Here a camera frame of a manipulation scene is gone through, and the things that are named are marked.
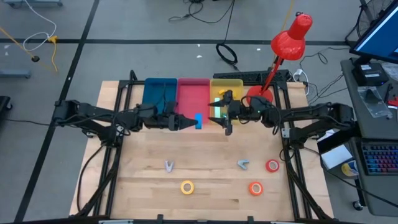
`desk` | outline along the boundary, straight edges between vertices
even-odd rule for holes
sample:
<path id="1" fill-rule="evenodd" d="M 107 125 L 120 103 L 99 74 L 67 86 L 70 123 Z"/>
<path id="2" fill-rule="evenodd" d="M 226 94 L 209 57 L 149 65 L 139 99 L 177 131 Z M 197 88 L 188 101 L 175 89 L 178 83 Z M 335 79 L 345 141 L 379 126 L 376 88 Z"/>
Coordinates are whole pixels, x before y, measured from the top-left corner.
<path id="1" fill-rule="evenodd" d="M 117 87 L 118 82 L 103 82 L 97 106 L 112 110 Z M 288 83 L 288 87 L 292 107 L 307 106 L 304 86 Z M 143 89 L 143 85 L 133 86 L 130 105 L 141 102 Z M 296 125 L 305 126 L 308 122 Z M 96 138 L 88 140 L 82 166 L 99 145 Z M 317 149 L 312 140 L 306 146 Z M 285 164 L 281 163 L 275 173 L 264 167 L 269 159 L 279 161 L 281 149 L 280 134 L 273 136 L 272 128 L 267 129 L 260 122 L 234 125 L 231 136 L 225 136 L 224 130 L 215 124 L 207 124 L 202 130 L 188 128 L 179 132 L 143 128 L 124 138 L 111 218 L 156 219 L 158 214 L 164 214 L 166 220 L 247 220 L 253 216 L 256 221 L 292 221 Z M 301 155 L 307 189 L 332 217 L 319 156 L 309 151 L 301 151 Z M 103 156 L 104 150 L 84 173 L 81 206 L 98 186 Z M 250 161 L 247 170 L 236 164 L 240 159 Z M 165 171 L 165 160 L 175 162 L 171 173 Z M 181 193 L 184 180 L 195 184 L 193 194 Z M 248 190 L 253 181 L 264 186 L 264 193 L 258 197 Z M 105 190 L 100 214 L 104 213 L 107 194 Z M 299 204 L 300 216 L 304 217 L 302 203 Z M 76 212 L 75 194 L 70 214 Z"/>
<path id="2" fill-rule="evenodd" d="M 362 99 L 359 97 L 357 91 L 358 84 L 356 83 L 354 75 L 352 74 L 352 70 L 354 69 L 352 62 L 350 60 L 341 61 L 341 68 L 343 70 L 343 75 L 347 83 L 351 101 L 353 102 L 358 126 L 361 132 L 361 137 L 366 139 L 398 140 L 398 124 L 396 123 L 397 112 L 395 110 L 391 110 L 393 115 L 392 120 L 387 120 L 386 117 L 373 118 L 364 103 L 362 102 Z M 382 97 L 384 97 L 384 95 L 386 94 L 389 82 L 394 81 L 390 80 L 383 86 L 379 86 L 377 88 Z M 376 194 L 377 196 L 386 198 L 391 202 L 397 203 L 398 194 L 396 192 L 398 186 L 398 176 L 366 175 L 363 169 L 363 164 L 360 159 L 357 146 L 355 144 L 355 139 L 349 141 L 349 148 L 351 149 L 352 155 L 357 162 L 360 187 L 371 193 Z M 388 205 L 374 197 L 370 197 L 368 194 L 363 194 L 363 196 L 366 202 L 366 206 L 369 208 L 369 212 L 373 215 L 398 216 L 397 208 Z"/>

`floor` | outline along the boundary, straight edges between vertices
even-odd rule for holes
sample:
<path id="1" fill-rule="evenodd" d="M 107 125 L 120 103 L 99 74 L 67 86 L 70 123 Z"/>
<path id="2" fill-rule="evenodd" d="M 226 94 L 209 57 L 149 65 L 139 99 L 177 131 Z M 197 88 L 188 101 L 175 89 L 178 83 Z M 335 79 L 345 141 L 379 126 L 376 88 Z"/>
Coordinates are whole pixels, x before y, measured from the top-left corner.
<path id="1" fill-rule="evenodd" d="M 217 20 L 230 2 L 206 0 L 197 16 Z M 32 72 L 30 79 L 1 80 L 0 95 L 10 96 L 14 105 L 9 118 L 49 123 L 54 102 L 59 99 L 64 83 L 69 82 L 67 95 L 62 92 L 63 96 L 95 105 L 101 82 L 127 79 L 131 69 L 141 80 L 148 77 L 211 78 L 214 73 L 234 71 L 221 61 L 214 45 L 224 38 L 227 18 L 216 24 L 205 24 L 192 18 L 168 22 L 172 16 L 187 13 L 188 4 L 180 0 L 65 0 L 63 3 L 63 7 L 34 6 L 38 13 L 57 24 L 56 35 L 60 38 L 55 58 L 57 74 L 32 63 L 27 54 L 0 34 L 0 67 L 25 68 Z M 240 71 L 266 70 L 271 64 L 273 55 L 269 41 L 280 31 L 289 4 L 290 1 L 278 0 L 236 1 L 228 39 L 242 40 L 229 45 L 239 57 L 237 66 Z M 314 20 L 306 36 L 312 42 L 305 54 L 315 54 L 327 47 L 347 48 L 342 40 L 355 23 L 358 6 L 359 1 L 296 1 L 292 12 L 306 12 Z M 93 22 L 86 26 L 90 12 L 94 16 Z M 0 21 L 0 26 L 18 39 L 53 29 L 28 7 L 12 9 L 1 2 Z M 85 27 L 89 31 L 86 35 L 83 34 Z M 87 41 L 79 47 L 81 37 Z M 52 51 L 52 44 L 44 44 L 34 54 L 51 67 Z M 341 74 L 340 60 L 352 57 L 348 50 L 326 50 L 324 55 L 328 59 L 326 65 L 318 57 L 306 58 L 302 62 L 310 82 L 319 88 Z M 294 72 L 299 68 L 299 62 L 285 62 L 282 68 Z M 345 87 L 342 78 L 327 93 Z M 308 99 L 314 96 L 314 90 L 310 89 Z M 326 101 L 351 104 L 346 90 L 317 102 Z M 29 123 L 5 122 L 2 125 L 0 223 L 14 221 L 47 130 L 48 127 Z M 25 221 L 68 216 L 85 144 L 86 137 L 78 129 L 55 130 Z M 346 222 L 397 223 L 397 218 L 372 216 L 366 208 L 362 212 L 355 211 L 351 202 L 357 199 L 356 190 L 329 175 L 326 175 L 326 181 L 336 218 Z"/>

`wooden tabletop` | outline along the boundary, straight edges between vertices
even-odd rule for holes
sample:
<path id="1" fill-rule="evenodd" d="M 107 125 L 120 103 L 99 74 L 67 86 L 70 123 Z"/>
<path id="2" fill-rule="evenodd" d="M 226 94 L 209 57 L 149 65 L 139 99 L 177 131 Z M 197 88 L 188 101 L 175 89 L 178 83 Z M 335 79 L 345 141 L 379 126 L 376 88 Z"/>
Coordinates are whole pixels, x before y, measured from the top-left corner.
<path id="1" fill-rule="evenodd" d="M 288 83 L 288 88 L 293 108 L 308 105 L 302 83 Z M 143 89 L 143 85 L 133 86 L 131 106 L 141 103 Z M 113 110 L 117 91 L 118 82 L 103 82 L 97 106 Z M 301 127 L 310 122 L 295 125 Z M 313 140 L 305 145 L 318 150 Z M 88 140 L 82 166 L 99 146 L 97 138 Z M 225 136 L 224 130 L 215 124 L 178 132 L 144 128 L 124 138 L 111 218 L 156 219 L 158 214 L 164 214 L 169 220 L 247 220 L 247 216 L 253 216 L 256 221 L 292 221 L 287 173 L 279 159 L 281 149 L 280 134 L 272 135 L 272 128 L 265 128 L 260 122 L 234 125 L 231 136 Z M 319 156 L 305 150 L 300 153 L 307 189 L 332 217 Z M 98 186 L 103 157 L 104 149 L 88 164 L 83 175 L 81 206 Z M 241 159 L 250 161 L 247 170 L 237 165 Z M 277 172 L 265 170 L 269 159 L 280 162 Z M 165 170 L 166 160 L 175 163 L 171 173 Z M 191 180 L 195 186 L 191 195 L 180 190 L 184 180 Z M 248 190 L 254 181 L 264 187 L 257 197 Z M 300 216 L 304 217 L 302 197 L 297 188 L 296 191 Z M 107 196 L 105 190 L 101 213 Z M 76 212 L 75 194 L 70 214 Z"/>

